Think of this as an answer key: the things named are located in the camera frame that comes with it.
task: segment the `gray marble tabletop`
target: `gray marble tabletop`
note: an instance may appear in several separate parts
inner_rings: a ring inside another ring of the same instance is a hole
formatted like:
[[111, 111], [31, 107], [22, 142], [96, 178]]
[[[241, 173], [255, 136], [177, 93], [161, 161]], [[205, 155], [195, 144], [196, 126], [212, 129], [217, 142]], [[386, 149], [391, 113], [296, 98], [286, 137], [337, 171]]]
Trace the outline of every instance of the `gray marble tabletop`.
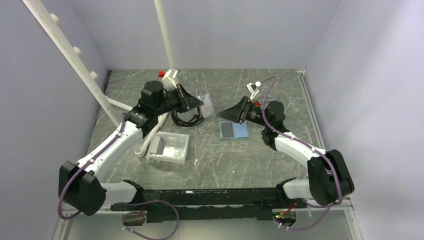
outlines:
[[[135, 106], [144, 83], [156, 80], [157, 74], [156, 69], [113, 70], [105, 94]], [[233, 106], [242, 96], [248, 96], [246, 84], [274, 75], [279, 80], [270, 95], [284, 104], [285, 126], [299, 138], [319, 146], [304, 89], [295, 70], [182, 69], [178, 80], [194, 96], [209, 93], [215, 112], [220, 112]], [[264, 94], [269, 84], [261, 86], [259, 94]], [[123, 111], [118, 107], [114, 110], [116, 113]], [[297, 161], [264, 145], [261, 136], [264, 127], [250, 124], [250, 139], [220, 140], [219, 121], [223, 120], [210, 116], [199, 126], [178, 127], [169, 116], [160, 131], [189, 135], [185, 163], [148, 161], [130, 149], [110, 168], [103, 182], [118, 183], [129, 179], [145, 189], [259, 188], [274, 187], [286, 179], [306, 175], [306, 169]], [[100, 109], [89, 151], [115, 129]]]

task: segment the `white wall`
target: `white wall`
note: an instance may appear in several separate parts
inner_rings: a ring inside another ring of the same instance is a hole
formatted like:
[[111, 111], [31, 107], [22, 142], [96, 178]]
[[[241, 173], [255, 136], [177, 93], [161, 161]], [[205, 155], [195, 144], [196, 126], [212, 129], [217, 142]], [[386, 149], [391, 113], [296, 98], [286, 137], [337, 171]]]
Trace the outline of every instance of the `white wall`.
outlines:
[[[21, 0], [0, 7], [0, 240], [52, 239], [59, 167], [87, 153], [94, 97]], [[43, 0], [102, 87], [107, 69], [68, 0]]]
[[[178, 68], [305, 69], [342, 0], [164, 0]], [[166, 68], [153, 0], [73, 0], [110, 69]]]
[[366, 240], [424, 236], [423, 16], [419, 0], [344, 0], [306, 69]]

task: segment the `transparent plastic bin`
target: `transparent plastic bin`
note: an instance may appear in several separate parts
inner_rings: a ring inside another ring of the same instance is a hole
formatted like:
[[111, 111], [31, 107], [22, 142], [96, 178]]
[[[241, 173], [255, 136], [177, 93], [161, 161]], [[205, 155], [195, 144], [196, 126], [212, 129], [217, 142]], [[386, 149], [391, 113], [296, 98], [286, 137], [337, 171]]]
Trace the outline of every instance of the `transparent plastic bin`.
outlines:
[[183, 164], [188, 146], [189, 135], [158, 131], [151, 139], [146, 159]]

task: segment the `gray wall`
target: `gray wall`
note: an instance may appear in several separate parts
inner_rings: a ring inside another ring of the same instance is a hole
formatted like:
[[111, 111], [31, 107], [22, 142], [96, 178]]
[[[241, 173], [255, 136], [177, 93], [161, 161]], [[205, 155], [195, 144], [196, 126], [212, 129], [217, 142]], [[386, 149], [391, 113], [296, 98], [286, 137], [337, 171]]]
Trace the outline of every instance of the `gray wall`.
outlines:
[[[164, 0], [178, 68], [305, 69], [342, 0]], [[110, 69], [166, 68], [154, 2], [73, 0]]]
[[[44, 0], [103, 85], [107, 69], [68, 0]], [[20, 0], [0, 7], [0, 240], [47, 240], [59, 167], [87, 153], [99, 106]]]
[[424, 4], [344, 0], [306, 69], [364, 239], [422, 239]]

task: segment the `white pvc pipe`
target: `white pvc pipe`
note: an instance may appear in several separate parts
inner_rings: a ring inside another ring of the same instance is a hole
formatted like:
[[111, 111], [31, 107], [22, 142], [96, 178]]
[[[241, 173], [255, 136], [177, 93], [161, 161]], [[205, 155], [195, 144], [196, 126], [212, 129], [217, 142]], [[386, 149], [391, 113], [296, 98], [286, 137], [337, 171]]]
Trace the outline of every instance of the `white pvc pipe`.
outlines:
[[162, 32], [162, 38], [163, 43], [165, 44], [165, 51], [166, 56], [168, 57], [169, 67], [176, 67], [174, 62], [174, 56], [171, 50], [171, 40], [168, 32], [167, 19], [165, 18], [162, 0], [154, 0], [154, 6], [156, 7], [157, 18], [159, 19], [160, 31]]
[[131, 107], [131, 106], [125, 104], [125, 103], [122, 103], [120, 101], [109, 98], [108, 96], [106, 96], [106, 99], [109, 101], [110, 104], [115, 105], [117, 107], [120, 107], [121, 109], [127, 110], [128, 112], [133, 109], [133, 107]]
[[[133, 108], [125, 103], [122, 103], [120, 101], [111, 99], [109, 97], [106, 97], [106, 99], [110, 102], [110, 104], [115, 105], [121, 109], [131, 111]], [[164, 124], [165, 120], [167, 119], [168, 113], [162, 114], [157, 118], [157, 124], [154, 126], [154, 128], [147, 134], [147, 136], [144, 138], [143, 144], [140, 146], [140, 151], [137, 149], [134, 149], [134, 153], [137, 155], [144, 156], [147, 152], [147, 149], [150, 145], [150, 142], [152, 141], [153, 135], [159, 131], [159, 129]]]
[[40, 23], [45, 32], [50, 36], [51, 40], [53, 40], [54, 44], [56, 44], [57, 48], [59, 48], [62, 52], [63, 56], [90, 90], [91, 94], [93, 94], [94, 98], [98, 101], [106, 114], [110, 117], [110, 119], [112, 119], [113, 123], [118, 126], [121, 123], [120, 118], [115, 115], [112, 110], [112, 105], [108, 102], [106, 96], [103, 94], [102, 90], [97, 85], [84, 63], [81, 61], [80, 57], [78, 57], [77, 53], [74, 51], [74, 48], [69, 43], [68, 39], [59, 29], [53, 17], [49, 14], [46, 7], [44, 7], [43, 3], [40, 0], [22, 1], [34, 15], [35, 19], [37, 19]]

